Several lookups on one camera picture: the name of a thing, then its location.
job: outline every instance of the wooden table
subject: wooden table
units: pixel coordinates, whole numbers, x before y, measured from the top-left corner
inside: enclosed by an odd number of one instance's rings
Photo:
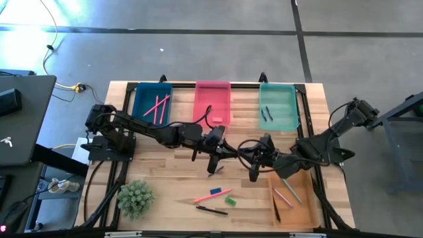
[[[106,104],[122,109],[127,81],[111,81],[107,93]],[[315,134],[327,129],[329,118],[328,106],[323,85],[306,84],[307,97]],[[135,93],[130,99],[128,113],[132,111]],[[301,98],[299,100],[300,115],[304,121]],[[174,89],[170,121],[192,121],[194,106],[194,89]],[[232,89],[231,93],[231,125],[225,133],[229,144],[236,146],[245,139],[258,139],[265,132],[258,129],[258,90]],[[289,152],[297,132],[270,132],[275,147]],[[119,230],[161,230],[161,231],[284,231],[272,226],[271,203],[268,191],[267,176],[260,174],[257,182],[250,182],[248,171],[238,160],[223,160],[220,175],[208,177],[206,171],[208,155],[198,155],[191,162],[192,151],[185,148],[167,149],[154,139],[136,134],[137,146],[134,160],[130,163],[126,182],[146,180],[157,197],[154,205],[144,218],[130,221],[121,216]],[[88,216],[98,206],[106,191],[107,178],[111,162],[104,162],[93,178],[87,202]],[[95,167],[91,165],[85,184]],[[328,200],[344,221],[354,226],[348,193],[344,177],[335,166],[322,167],[324,184]],[[208,194],[211,188],[232,188],[231,196],[237,201],[236,209],[227,217],[218,217],[213,213],[197,210],[193,199]],[[107,224],[110,223],[116,200],[110,203]],[[202,203],[211,208],[227,208],[223,199],[212,199]],[[79,212],[75,225],[83,223],[83,202],[79,204]]]

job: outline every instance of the white object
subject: white object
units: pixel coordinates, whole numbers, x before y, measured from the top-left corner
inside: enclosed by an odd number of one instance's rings
[[[12,137],[6,137],[5,139],[2,139],[0,142],[4,142],[6,144],[9,144],[10,147],[13,147],[12,145]]]
[[[87,143],[87,139],[86,138],[78,138],[77,141],[77,145],[75,146],[75,150],[73,151],[73,155],[72,155],[72,159],[79,161],[81,163],[84,163],[86,165],[90,165],[90,161],[88,160],[88,156],[90,155],[90,153],[81,148],[82,144]]]
[[[53,178],[52,182],[48,185],[48,192],[61,194],[66,191],[76,192],[79,189],[79,183]]]

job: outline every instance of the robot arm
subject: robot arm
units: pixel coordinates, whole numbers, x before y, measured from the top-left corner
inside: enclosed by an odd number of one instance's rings
[[[193,122],[173,122],[166,126],[156,126],[133,116],[116,110],[111,105],[94,105],[85,122],[89,132],[100,132],[107,140],[106,145],[88,144],[83,147],[89,151],[101,146],[116,153],[125,153],[130,149],[129,141],[133,138],[123,130],[149,136],[169,149],[186,147],[193,150],[192,161],[197,153],[207,153],[210,161],[207,167],[209,173],[214,173],[217,163],[221,159],[238,158],[249,170],[250,180],[255,182],[259,173],[276,171],[286,179],[300,169],[310,169],[315,165],[329,165],[341,163],[354,156],[346,149],[332,148],[331,141],[340,137],[355,126],[367,126],[376,119],[379,111],[372,108],[366,101],[354,99],[347,105],[343,119],[319,135],[310,138],[301,138],[291,148],[292,153],[281,153],[274,147],[272,138],[265,134],[252,147],[239,145],[237,149],[231,147],[223,138],[225,127],[217,126],[209,134],[203,134],[202,127]],[[260,168],[271,167],[261,171]]]

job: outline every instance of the black stand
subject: black stand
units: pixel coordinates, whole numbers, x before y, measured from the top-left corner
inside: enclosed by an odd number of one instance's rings
[[[74,175],[85,177],[88,171],[88,165],[70,159],[42,145],[35,144],[31,161],[39,161],[45,165],[61,169]]]

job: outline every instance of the succulent plant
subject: succulent plant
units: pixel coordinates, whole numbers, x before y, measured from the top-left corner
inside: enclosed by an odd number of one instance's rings
[[[134,220],[139,219],[148,211],[155,197],[145,181],[135,180],[120,187],[117,199],[118,207],[123,211],[124,216]]]

